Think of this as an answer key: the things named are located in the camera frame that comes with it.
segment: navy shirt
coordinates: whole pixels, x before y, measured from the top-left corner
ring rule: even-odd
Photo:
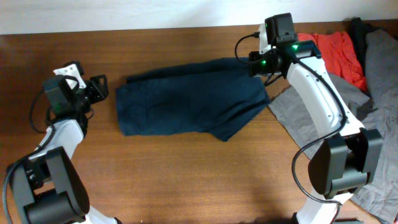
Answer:
[[[227,141],[269,103],[247,65],[222,58],[129,77],[116,90],[124,135],[211,133]]]

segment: red fabric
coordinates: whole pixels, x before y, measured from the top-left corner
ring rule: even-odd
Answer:
[[[298,34],[299,40],[312,40],[318,46],[325,61],[326,69],[347,80],[363,91],[367,91],[362,66],[356,59],[353,42],[347,32],[332,35]]]

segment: white wall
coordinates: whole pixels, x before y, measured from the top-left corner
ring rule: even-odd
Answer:
[[[0,34],[395,19],[398,0],[0,0]]]

